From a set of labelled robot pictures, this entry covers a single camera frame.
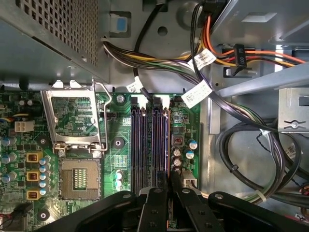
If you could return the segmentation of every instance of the orange wire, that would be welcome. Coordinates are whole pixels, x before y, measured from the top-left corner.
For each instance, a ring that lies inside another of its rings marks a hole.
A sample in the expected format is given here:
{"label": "orange wire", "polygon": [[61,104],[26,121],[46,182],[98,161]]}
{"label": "orange wire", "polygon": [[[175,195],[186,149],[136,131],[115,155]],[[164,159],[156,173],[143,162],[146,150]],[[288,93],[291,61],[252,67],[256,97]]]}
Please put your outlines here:
{"label": "orange wire", "polygon": [[[218,54],[212,47],[211,45],[211,40],[210,40],[210,27],[211,27],[211,17],[208,16],[208,19],[207,19],[207,25],[206,25],[206,40],[207,40],[207,45],[208,45],[208,48],[216,55],[218,56],[227,56],[231,53],[233,53],[234,51],[233,50],[230,50],[228,52],[225,52],[223,54]],[[301,60],[301,59],[297,59],[295,57],[292,57],[292,56],[289,56],[289,55],[286,55],[286,54],[282,54],[282,53],[279,53],[279,52],[273,52],[273,51],[246,51],[246,53],[248,54],[272,54],[272,55],[279,55],[279,56],[283,56],[283,57],[286,57],[286,58],[289,58],[289,59],[292,59],[292,60],[295,60],[297,62],[300,62],[300,63],[306,63],[305,61]]]}
{"label": "orange wire", "polygon": [[208,16],[208,19],[207,19],[207,26],[206,26],[206,39],[207,39],[207,45],[209,47],[209,49],[214,53],[216,54],[217,56],[226,56],[226,55],[229,55],[231,53],[233,53],[234,51],[231,50],[231,51],[228,51],[228,52],[225,52],[223,54],[219,54],[217,53],[212,45],[211,45],[211,40],[210,40],[210,29],[211,29],[211,16]]}

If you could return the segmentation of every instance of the cpu socket lever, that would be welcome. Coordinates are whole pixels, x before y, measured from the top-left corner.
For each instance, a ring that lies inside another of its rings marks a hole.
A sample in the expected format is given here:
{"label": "cpu socket lever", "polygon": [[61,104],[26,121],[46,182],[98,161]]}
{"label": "cpu socket lever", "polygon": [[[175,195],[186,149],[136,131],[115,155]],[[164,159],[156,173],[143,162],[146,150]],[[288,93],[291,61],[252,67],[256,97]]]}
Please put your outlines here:
{"label": "cpu socket lever", "polygon": [[[99,117],[96,101],[96,85],[100,85],[109,99],[104,103],[104,125],[105,125],[105,141],[101,142],[100,127],[99,127]],[[65,157],[66,153],[70,149],[85,149],[93,158],[101,158],[102,153],[107,151],[108,148],[108,134],[107,134],[107,116],[106,108],[112,102],[112,96],[108,92],[107,88],[100,82],[92,80],[91,88],[86,88],[81,86],[76,81],[71,80],[70,86],[65,87],[63,82],[58,80],[54,83],[50,90],[41,91],[42,101],[45,109],[45,115],[47,119],[47,125],[50,131],[50,137],[53,142],[53,151],[57,152],[60,157]],[[92,136],[64,136],[56,132],[56,126],[58,124],[58,118],[55,115],[55,111],[52,104],[52,98],[88,98],[91,105],[91,123],[97,129],[97,133]]]}

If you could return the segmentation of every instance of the electrolytic capacitor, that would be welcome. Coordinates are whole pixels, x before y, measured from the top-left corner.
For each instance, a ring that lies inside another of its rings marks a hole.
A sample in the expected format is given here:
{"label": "electrolytic capacitor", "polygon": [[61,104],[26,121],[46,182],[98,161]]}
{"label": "electrolytic capacitor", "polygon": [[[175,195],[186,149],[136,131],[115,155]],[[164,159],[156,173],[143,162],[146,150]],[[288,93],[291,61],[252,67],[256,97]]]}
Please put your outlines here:
{"label": "electrolytic capacitor", "polygon": [[44,188],[44,187],[46,187],[47,185],[49,185],[50,182],[51,182],[51,179],[50,179],[50,178],[47,178],[46,180],[41,180],[41,181],[39,182],[39,186],[40,186],[41,188]]}
{"label": "electrolytic capacitor", "polygon": [[8,163],[12,163],[17,159],[17,155],[15,153],[10,153],[10,154],[6,154],[4,156],[2,156],[1,158],[1,162],[4,164],[8,164]]}
{"label": "electrolytic capacitor", "polygon": [[16,172],[10,172],[8,174],[4,174],[1,178],[1,181],[5,184],[10,183],[11,181],[14,181],[17,179]]}
{"label": "electrolytic capacitor", "polygon": [[48,192],[50,192],[52,188],[50,187],[50,185],[47,185],[45,188],[40,189],[40,195],[44,196],[46,195]]}
{"label": "electrolytic capacitor", "polygon": [[41,173],[40,174],[40,180],[46,180],[47,178],[49,178],[51,175],[51,172],[50,171],[47,171],[45,173]]}
{"label": "electrolytic capacitor", "polygon": [[16,142],[17,139],[15,137],[6,137],[3,138],[0,143],[2,146],[14,146]]}
{"label": "electrolytic capacitor", "polygon": [[188,146],[191,150],[197,149],[197,142],[194,139],[188,141]]}
{"label": "electrolytic capacitor", "polygon": [[178,147],[173,148],[173,156],[179,157],[181,155],[180,149]]}
{"label": "electrolytic capacitor", "polygon": [[45,173],[48,170],[50,170],[50,168],[51,168],[50,163],[47,163],[44,166],[40,166],[39,171],[40,171],[40,173]]}
{"label": "electrolytic capacitor", "polygon": [[40,165],[45,165],[46,163],[49,163],[50,160],[51,160],[50,156],[45,156],[45,157],[43,157],[43,158],[41,158],[39,160],[39,164]]}
{"label": "electrolytic capacitor", "polygon": [[193,157],[194,157],[194,152],[193,152],[193,150],[191,150],[191,149],[186,149],[186,150],[184,151],[184,153],[185,153],[185,156],[187,157],[187,159],[193,159]]}
{"label": "electrolytic capacitor", "polygon": [[40,104],[41,104],[41,102],[38,101],[38,100],[28,100],[27,101],[28,106],[37,106],[37,105],[40,105]]}
{"label": "electrolytic capacitor", "polygon": [[179,166],[181,166],[182,161],[181,161],[179,158],[175,157],[175,158],[172,159],[172,164],[173,164],[175,167],[179,167]]}

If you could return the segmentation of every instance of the motherboard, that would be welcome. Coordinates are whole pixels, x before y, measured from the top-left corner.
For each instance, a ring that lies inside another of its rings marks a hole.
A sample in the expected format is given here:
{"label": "motherboard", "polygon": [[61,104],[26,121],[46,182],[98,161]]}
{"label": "motherboard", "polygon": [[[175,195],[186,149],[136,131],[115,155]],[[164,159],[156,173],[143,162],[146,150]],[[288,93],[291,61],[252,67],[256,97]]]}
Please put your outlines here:
{"label": "motherboard", "polygon": [[[0,230],[33,231],[118,191],[138,195],[159,185],[159,171],[198,178],[199,105],[187,108],[178,94],[154,95],[153,102],[111,96],[95,93],[98,127],[89,98],[52,98],[51,130],[42,93],[0,93]],[[76,140],[99,133],[106,151],[74,143],[63,150],[51,131]],[[25,203],[25,217],[9,217]]]}

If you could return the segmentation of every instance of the white label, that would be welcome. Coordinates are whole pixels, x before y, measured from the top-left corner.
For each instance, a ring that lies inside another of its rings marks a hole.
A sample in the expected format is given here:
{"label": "white label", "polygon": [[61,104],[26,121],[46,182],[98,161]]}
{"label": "white label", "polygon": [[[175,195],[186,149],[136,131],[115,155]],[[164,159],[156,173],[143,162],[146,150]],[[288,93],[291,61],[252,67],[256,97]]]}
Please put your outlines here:
{"label": "white label", "polygon": [[[201,53],[199,53],[195,56],[195,63],[197,64],[198,70],[201,70],[206,65],[210,65],[210,64],[214,63],[214,61],[216,59],[217,59],[217,57],[213,53],[211,53],[210,50],[205,48]],[[189,60],[188,64],[194,70],[193,60]]]}
{"label": "white label", "polygon": [[143,88],[143,84],[140,82],[140,78],[136,76],[135,82],[132,84],[128,85],[126,88],[130,93],[140,93],[140,89]]}
{"label": "white label", "polygon": [[284,151],[292,160],[294,160],[295,155],[296,155],[296,150],[295,150],[295,145],[293,143],[291,143],[291,145],[288,148],[286,148]]}
{"label": "white label", "polygon": [[183,102],[191,109],[196,104],[204,100],[212,89],[207,85],[205,80],[202,80],[197,86],[182,95]]}

